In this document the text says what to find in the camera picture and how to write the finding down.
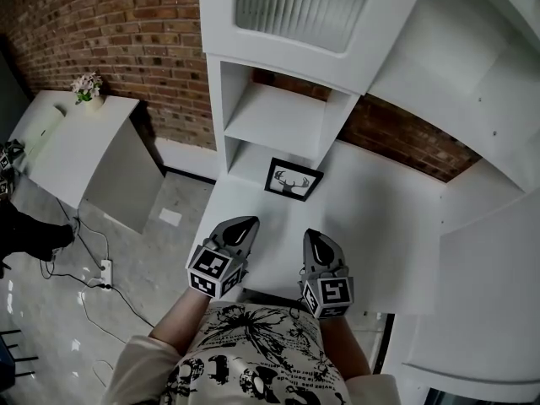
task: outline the white t-shirt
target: white t-shirt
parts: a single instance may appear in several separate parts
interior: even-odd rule
[[[344,381],[312,316],[216,302],[184,357],[149,337],[126,345],[101,403],[142,402],[398,405],[399,398],[390,375]]]

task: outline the paper on floor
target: paper on floor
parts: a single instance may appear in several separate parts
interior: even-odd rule
[[[167,208],[162,208],[161,213],[159,214],[159,218],[161,220],[164,220],[168,224],[178,226],[180,220],[182,219],[182,215],[180,213],[173,212],[172,210],[169,210]]]

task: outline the forearm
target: forearm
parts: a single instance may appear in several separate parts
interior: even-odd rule
[[[321,335],[327,357],[344,380],[370,375],[370,365],[344,316],[321,320]]]
[[[208,303],[210,297],[188,288],[149,336],[168,343],[178,354],[185,355],[197,334]]]

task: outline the deer antler picture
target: deer antler picture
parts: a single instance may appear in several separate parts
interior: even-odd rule
[[[283,186],[283,192],[284,193],[293,193],[293,188],[294,187],[301,187],[301,188],[305,188],[305,187],[309,187],[310,186],[310,181],[304,177],[304,180],[302,181],[302,184],[301,185],[297,185],[296,184],[296,181],[293,181],[292,184],[289,184],[287,182],[287,179],[282,179],[283,178],[283,175],[285,174],[286,171],[276,171],[276,173],[273,175],[273,178],[275,180],[277,180],[279,182],[279,184],[281,186]]]
[[[264,190],[284,197],[305,201],[321,181],[324,173],[278,158],[272,158]]]

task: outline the frosted glass panel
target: frosted glass panel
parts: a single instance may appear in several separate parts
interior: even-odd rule
[[[243,29],[345,51],[366,0],[238,0]]]

